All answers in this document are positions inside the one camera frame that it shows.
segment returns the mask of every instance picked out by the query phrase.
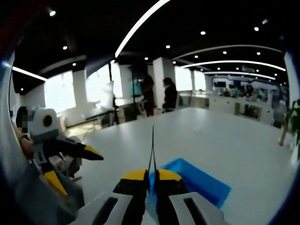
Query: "white column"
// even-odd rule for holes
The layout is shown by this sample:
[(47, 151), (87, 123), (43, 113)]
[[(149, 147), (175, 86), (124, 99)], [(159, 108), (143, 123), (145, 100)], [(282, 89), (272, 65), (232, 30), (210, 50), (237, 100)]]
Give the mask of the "white column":
[(296, 68), (293, 62), (293, 56), (290, 52), (285, 53), (285, 67), (289, 79), (290, 106), (292, 106), (293, 101), (298, 100), (300, 98), (300, 85), (297, 77)]
[(88, 99), (85, 90), (86, 70), (73, 72), (74, 97), (77, 106), (84, 106)]
[(153, 61), (154, 68), (154, 85), (155, 85), (155, 96), (157, 100), (157, 107), (162, 108), (165, 97), (165, 89), (163, 86), (163, 79), (170, 77), (174, 83), (175, 80), (175, 70), (173, 61), (165, 58), (158, 58)]
[(205, 75), (206, 90), (212, 90), (212, 77)]
[(195, 88), (195, 74), (194, 74), (194, 71), (191, 70), (191, 79), (192, 79), (192, 90), (195, 91), (196, 88)]
[(129, 89), (130, 82), (132, 81), (132, 75), (131, 75), (129, 66), (130, 65), (119, 65), (123, 98), (131, 98), (132, 97), (131, 91)]

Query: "curved light strip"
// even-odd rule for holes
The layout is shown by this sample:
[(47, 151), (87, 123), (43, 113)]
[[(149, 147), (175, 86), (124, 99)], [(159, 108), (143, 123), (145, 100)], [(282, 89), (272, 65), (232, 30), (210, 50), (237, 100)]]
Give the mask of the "curved light strip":
[(258, 76), (258, 77), (263, 77), (263, 78), (267, 78), (267, 79), (270, 79), (270, 80), (276, 80), (274, 77), (271, 77), (271, 76), (265, 76), (265, 75), (261, 75), (261, 74), (253, 74), (253, 73), (246, 73), (246, 72), (220, 72), (220, 71), (217, 71), (217, 72), (204, 72), (204, 74), (242, 74), (242, 75), (250, 75), (250, 76)]
[(264, 48), (264, 49), (268, 49), (268, 50), (275, 51), (275, 52), (278, 52), (278, 53), (282, 53), (282, 51), (279, 50), (279, 49), (271, 48), (271, 47), (267, 47), (267, 46), (262, 46), (262, 45), (222, 45), (222, 46), (204, 48), (204, 49), (196, 50), (196, 51), (193, 51), (193, 52), (189, 52), (189, 53), (183, 54), (181, 56), (178, 56), (178, 57), (174, 58), (173, 60), (176, 60), (176, 59), (179, 59), (181, 57), (188, 56), (188, 55), (193, 55), (193, 54), (196, 54), (196, 53), (202, 53), (202, 52), (216, 50), (216, 49), (222, 49), (222, 48), (234, 48), (234, 47)]
[(115, 57), (117, 58), (122, 49), (125, 47), (125, 45), (127, 44), (127, 42), (130, 40), (130, 38), (134, 35), (134, 33), (137, 31), (137, 29), (140, 28), (140, 26), (146, 21), (148, 20), (148, 18), (155, 13), (157, 10), (159, 10), (159, 8), (161, 8), (164, 4), (168, 3), (170, 0), (160, 0), (158, 1), (156, 4), (154, 4), (136, 23), (135, 25), (131, 28), (131, 30), (128, 32), (128, 34), (126, 35), (126, 37), (124, 38), (124, 40), (121, 42), (120, 46), (118, 47), (116, 53), (115, 53)]
[(31, 72), (28, 72), (28, 71), (26, 71), (26, 70), (20, 69), (20, 68), (18, 68), (18, 67), (13, 67), (13, 70), (14, 70), (14, 71), (17, 71), (17, 72), (19, 72), (19, 73), (26, 74), (26, 75), (28, 75), (28, 76), (32, 76), (32, 77), (34, 77), (34, 78), (40, 79), (40, 80), (42, 80), (42, 81), (47, 81), (47, 80), (48, 80), (47, 78), (41, 77), (41, 76), (39, 76), (39, 75), (35, 75), (35, 74), (31, 73)]
[(286, 71), (286, 69), (278, 66), (274, 66), (269, 63), (264, 63), (264, 62), (255, 62), (255, 61), (247, 61), (247, 60), (220, 60), (220, 61), (210, 61), (210, 62), (199, 62), (199, 63), (194, 63), (194, 64), (189, 64), (182, 66), (182, 68), (188, 68), (188, 67), (194, 67), (194, 66), (201, 66), (201, 65), (208, 65), (208, 64), (215, 64), (215, 63), (252, 63), (252, 64), (258, 64), (258, 65), (263, 65), (263, 66), (268, 66), (268, 67), (273, 67), (275, 69), (280, 69), (282, 71)]

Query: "person's arm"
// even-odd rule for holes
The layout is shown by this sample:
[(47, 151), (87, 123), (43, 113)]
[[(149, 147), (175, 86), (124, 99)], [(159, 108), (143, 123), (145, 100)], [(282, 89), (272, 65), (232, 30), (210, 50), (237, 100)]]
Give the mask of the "person's arm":
[(12, 124), (13, 124), (13, 128), (14, 128), (14, 131), (15, 131), (15, 135), (16, 135), (19, 143), (20, 143), (20, 146), (23, 150), (24, 155), (27, 158), (33, 158), (33, 141), (22, 138), (22, 136), (24, 134), (19, 131), (19, 129), (17, 128), (17, 126), (13, 122), (12, 122)]

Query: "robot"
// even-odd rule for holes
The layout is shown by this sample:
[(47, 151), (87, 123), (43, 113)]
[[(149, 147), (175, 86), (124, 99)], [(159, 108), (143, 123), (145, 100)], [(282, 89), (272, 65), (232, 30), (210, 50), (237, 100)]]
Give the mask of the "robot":
[(49, 157), (59, 156), (62, 153), (73, 158), (85, 158), (89, 160), (103, 160), (103, 156), (91, 146), (75, 142), (59, 133), (59, 124), (53, 109), (35, 107), (28, 110), (28, 126), (30, 137), (33, 140), (33, 163), (45, 179), (62, 194), (67, 195), (60, 183)]
[[(73, 189), (70, 188), (70, 184), (67, 186), (62, 184), (62, 181), (64, 184), (67, 184), (66, 180), (63, 180), (60, 174), (55, 171), (55, 168), (49, 162), (49, 157), (63, 153), (74, 158), (81, 157), (89, 160), (103, 160), (103, 156), (92, 147), (75, 142), (59, 134), (58, 121), (53, 109), (36, 107), (29, 111), (28, 126), (30, 137), (34, 142), (33, 163), (35, 168), (40, 174), (45, 176), (46, 181), (58, 190), (62, 196), (68, 196), (69, 191), (66, 189), (70, 191)], [(150, 191), (149, 171), (152, 158), (155, 171), (153, 194), (157, 197), (156, 212), (159, 224), (228, 224), (224, 221), (221, 210), (198, 193), (189, 193), (183, 179), (178, 174), (164, 169), (157, 169), (154, 152), (154, 127), (152, 128), (152, 148), (148, 169), (139, 169), (126, 173), (121, 177), (112, 192), (100, 194), (85, 206), (82, 203), (77, 205), (73, 213), (66, 213), (57, 202), (53, 203), (53, 200), (47, 205), (48, 208), (51, 208), (46, 212), (50, 213), (49, 215), (37, 215), (38, 207), (30, 211), (28, 202), (25, 209), (29, 210), (29, 213), (32, 214), (32, 218), (35, 219), (36, 224), (139, 225), (145, 213), (147, 191)], [(36, 192), (40, 192), (39, 189), (34, 187), (32, 194), (26, 192), (26, 197), (29, 195), (29, 200), (27, 201), (31, 203), (33, 196), (35, 199), (39, 199), (40, 197), (36, 196)], [(55, 219), (49, 222), (45, 217)]]

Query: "yellow panel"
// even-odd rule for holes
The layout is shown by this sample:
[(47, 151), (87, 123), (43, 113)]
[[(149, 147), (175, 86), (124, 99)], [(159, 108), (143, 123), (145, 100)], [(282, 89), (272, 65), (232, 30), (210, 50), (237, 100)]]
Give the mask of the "yellow panel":
[(134, 170), (130, 171), (127, 174), (125, 174), (122, 179), (127, 179), (127, 180), (144, 180), (144, 176), (147, 170), (145, 169), (140, 169), (140, 170)]
[(164, 169), (158, 169), (158, 172), (159, 180), (181, 180), (181, 176), (175, 172)]
[(64, 189), (64, 187), (60, 183), (60, 180), (58, 179), (58, 177), (56, 176), (56, 173), (54, 171), (46, 172), (45, 177), (63, 195), (68, 195), (66, 190)]
[(100, 157), (103, 157), (99, 152), (97, 152), (96, 150), (94, 150), (91, 146), (89, 146), (89, 145), (86, 145), (85, 147), (84, 147), (84, 150), (86, 150), (86, 151), (90, 151), (90, 152), (92, 152), (92, 153), (94, 153), (94, 154), (96, 154), (96, 155), (98, 155), (98, 156), (100, 156)]

